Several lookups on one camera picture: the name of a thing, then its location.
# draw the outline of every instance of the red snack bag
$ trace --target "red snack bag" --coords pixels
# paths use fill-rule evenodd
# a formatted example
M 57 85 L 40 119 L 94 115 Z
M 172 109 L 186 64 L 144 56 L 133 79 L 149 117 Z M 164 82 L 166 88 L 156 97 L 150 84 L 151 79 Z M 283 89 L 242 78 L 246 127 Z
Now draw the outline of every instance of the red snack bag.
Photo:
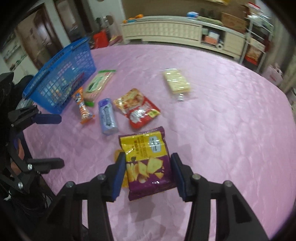
M 160 114 L 160 110 L 135 88 L 113 103 L 129 118 L 131 126 L 135 129 L 143 127 Z

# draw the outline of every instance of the red container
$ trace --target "red container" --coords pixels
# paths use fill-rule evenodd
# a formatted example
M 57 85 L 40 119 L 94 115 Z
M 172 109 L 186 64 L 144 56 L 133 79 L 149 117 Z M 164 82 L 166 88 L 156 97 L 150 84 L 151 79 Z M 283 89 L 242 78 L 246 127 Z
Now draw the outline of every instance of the red container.
M 95 48 L 104 48 L 109 45 L 109 41 L 107 38 L 107 34 L 105 30 L 102 30 L 98 34 L 94 35 L 94 42 L 95 42 Z

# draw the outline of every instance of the brown wall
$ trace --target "brown wall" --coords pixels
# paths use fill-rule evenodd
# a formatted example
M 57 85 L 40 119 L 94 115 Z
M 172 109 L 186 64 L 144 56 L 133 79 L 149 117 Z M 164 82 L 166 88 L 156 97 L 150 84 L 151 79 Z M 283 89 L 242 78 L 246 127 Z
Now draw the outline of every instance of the brown wall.
M 122 0 L 122 5 L 127 18 L 132 18 L 138 14 L 144 14 L 144 16 L 186 16 L 186 13 L 190 11 L 200 12 L 201 8 L 205 10 L 212 9 L 215 12 L 225 12 L 243 18 L 244 8 L 241 4 L 249 1 L 231 0 L 228 6 L 224 6 L 205 0 Z

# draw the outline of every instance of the pink bag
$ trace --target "pink bag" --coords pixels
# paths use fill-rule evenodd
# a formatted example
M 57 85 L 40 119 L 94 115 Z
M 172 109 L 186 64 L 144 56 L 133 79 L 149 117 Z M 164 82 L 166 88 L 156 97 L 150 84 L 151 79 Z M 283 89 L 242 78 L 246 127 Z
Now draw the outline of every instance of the pink bag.
M 275 86 L 279 86 L 279 84 L 283 81 L 283 73 L 279 69 L 278 64 L 275 64 L 275 67 L 270 65 L 262 74 L 264 78 L 266 78 L 269 82 L 273 83 Z

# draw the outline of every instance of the basket handle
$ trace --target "basket handle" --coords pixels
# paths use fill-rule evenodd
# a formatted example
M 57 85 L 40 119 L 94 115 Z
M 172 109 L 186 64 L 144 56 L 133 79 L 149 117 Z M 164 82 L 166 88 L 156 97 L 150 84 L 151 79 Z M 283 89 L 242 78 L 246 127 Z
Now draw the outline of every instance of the basket handle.
M 27 99 L 32 93 L 33 91 L 37 88 L 37 86 L 41 83 L 41 81 L 49 74 L 50 70 L 47 69 L 43 75 L 41 75 L 41 77 L 34 83 L 34 86 L 30 86 L 30 90 L 28 91 L 28 93 L 24 96 L 24 99 Z
M 84 44 L 85 42 L 88 42 L 90 40 L 90 38 L 85 38 L 83 41 L 81 41 L 79 44 L 75 45 L 75 46 L 71 46 L 71 50 L 75 50 L 77 49 L 80 45 Z

